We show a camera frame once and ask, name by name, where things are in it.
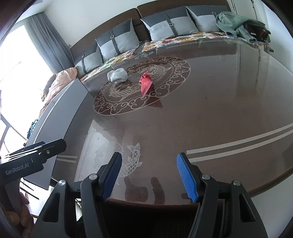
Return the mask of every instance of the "metal screw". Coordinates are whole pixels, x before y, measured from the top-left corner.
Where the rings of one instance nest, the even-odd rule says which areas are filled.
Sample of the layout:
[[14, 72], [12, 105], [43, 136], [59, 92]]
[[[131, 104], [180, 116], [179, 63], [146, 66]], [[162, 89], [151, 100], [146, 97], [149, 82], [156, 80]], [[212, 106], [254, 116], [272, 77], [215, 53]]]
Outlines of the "metal screw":
[[65, 180], [60, 180], [59, 182], [58, 182], [58, 185], [59, 186], [63, 186], [63, 185], [65, 185], [66, 184], [66, 181]]
[[239, 180], [234, 180], [234, 181], [233, 181], [233, 184], [236, 185], [236, 186], [240, 186], [241, 183], [240, 183]]
[[208, 175], [208, 174], [203, 174], [202, 175], [202, 179], [204, 179], [204, 180], [209, 180], [211, 177], [210, 177], [210, 175]]
[[90, 180], [94, 180], [94, 179], [96, 179], [98, 176], [96, 175], [96, 174], [91, 174], [88, 178], [90, 179]]

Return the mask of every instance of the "blue fabric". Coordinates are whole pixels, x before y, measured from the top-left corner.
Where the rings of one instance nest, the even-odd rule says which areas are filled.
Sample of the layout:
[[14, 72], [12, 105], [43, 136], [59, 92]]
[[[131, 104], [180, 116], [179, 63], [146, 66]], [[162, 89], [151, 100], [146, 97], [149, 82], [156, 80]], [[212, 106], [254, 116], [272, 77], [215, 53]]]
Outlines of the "blue fabric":
[[37, 122], [39, 121], [39, 119], [36, 119], [35, 121], [32, 122], [32, 125], [30, 126], [29, 130], [28, 130], [28, 135], [26, 138], [30, 138], [30, 135], [32, 134], [33, 129], [35, 128]]

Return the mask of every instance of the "window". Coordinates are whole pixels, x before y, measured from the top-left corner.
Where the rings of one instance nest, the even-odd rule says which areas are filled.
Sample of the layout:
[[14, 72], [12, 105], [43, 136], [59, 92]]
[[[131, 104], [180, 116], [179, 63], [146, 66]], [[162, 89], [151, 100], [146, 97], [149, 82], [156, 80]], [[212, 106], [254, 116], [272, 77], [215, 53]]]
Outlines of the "window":
[[3, 156], [6, 150], [11, 153], [22, 147], [31, 123], [39, 117], [43, 106], [41, 91], [53, 73], [24, 25], [11, 32], [0, 47], [0, 67], [1, 114], [11, 125], [4, 142], [0, 143]]

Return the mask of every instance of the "gray curtain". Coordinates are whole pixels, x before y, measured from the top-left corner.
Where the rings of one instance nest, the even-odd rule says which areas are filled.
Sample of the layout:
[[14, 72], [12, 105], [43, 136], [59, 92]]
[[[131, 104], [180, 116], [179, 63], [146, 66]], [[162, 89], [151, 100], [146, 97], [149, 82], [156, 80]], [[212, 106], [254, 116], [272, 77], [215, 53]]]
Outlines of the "gray curtain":
[[23, 20], [36, 49], [54, 74], [74, 67], [69, 47], [44, 12]]

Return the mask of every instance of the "gray pillow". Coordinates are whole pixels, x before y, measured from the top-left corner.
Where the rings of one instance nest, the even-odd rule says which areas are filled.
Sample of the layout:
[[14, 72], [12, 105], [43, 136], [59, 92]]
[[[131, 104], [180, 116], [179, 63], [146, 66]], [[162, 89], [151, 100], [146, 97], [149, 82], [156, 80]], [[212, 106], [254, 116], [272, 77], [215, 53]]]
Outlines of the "gray pillow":
[[81, 78], [103, 63], [101, 50], [97, 44], [87, 48], [81, 55], [73, 59], [74, 65], [78, 66], [77, 77]]
[[199, 5], [187, 6], [195, 24], [201, 32], [217, 32], [216, 16], [223, 11], [228, 11], [226, 6], [218, 5]]
[[104, 60], [115, 57], [138, 46], [132, 19], [114, 26], [96, 38]]
[[141, 20], [149, 30], [152, 40], [162, 40], [198, 32], [184, 6], [155, 13]]

